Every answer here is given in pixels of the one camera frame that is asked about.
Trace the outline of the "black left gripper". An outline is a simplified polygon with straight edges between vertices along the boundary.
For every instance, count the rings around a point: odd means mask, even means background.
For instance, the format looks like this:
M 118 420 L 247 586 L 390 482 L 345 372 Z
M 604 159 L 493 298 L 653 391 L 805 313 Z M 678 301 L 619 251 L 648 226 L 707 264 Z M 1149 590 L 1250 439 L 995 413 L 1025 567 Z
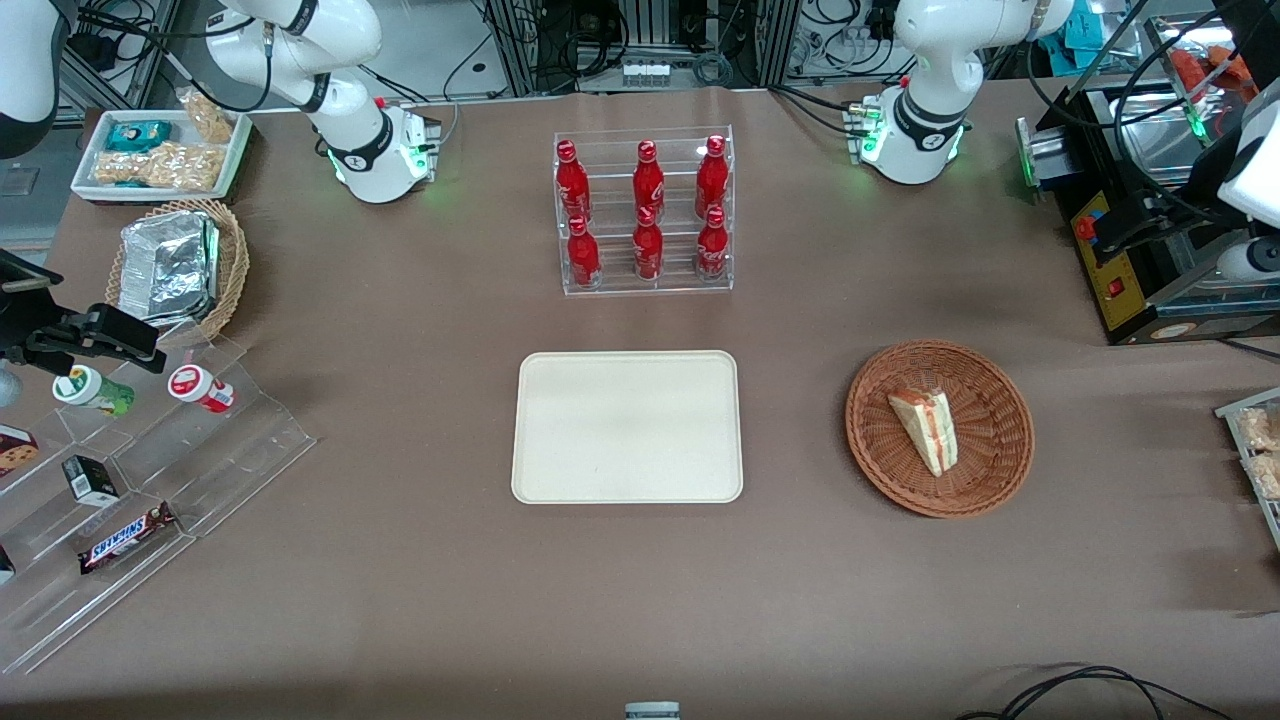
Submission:
M 1203 249 L 1225 233 L 1225 225 L 1212 219 L 1221 213 L 1216 184 L 1178 190 L 1146 186 L 1112 205 L 1094 224 L 1094 260 L 1111 261 L 1130 247 L 1162 243 L 1178 234 Z

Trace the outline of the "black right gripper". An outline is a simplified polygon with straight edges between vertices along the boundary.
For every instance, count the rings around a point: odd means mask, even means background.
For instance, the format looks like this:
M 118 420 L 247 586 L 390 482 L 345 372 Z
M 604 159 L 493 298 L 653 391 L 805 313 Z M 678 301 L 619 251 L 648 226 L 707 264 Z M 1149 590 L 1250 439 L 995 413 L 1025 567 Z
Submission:
M 166 355 L 156 348 L 159 331 L 110 304 L 65 311 L 50 288 L 64 277 L 1 250 L 1 346 L 6 360 L 52 375 L 69 375 L 74 356 L 111 357 L 157 374 Z M 35 334 L 58 324 L 70 337 Z

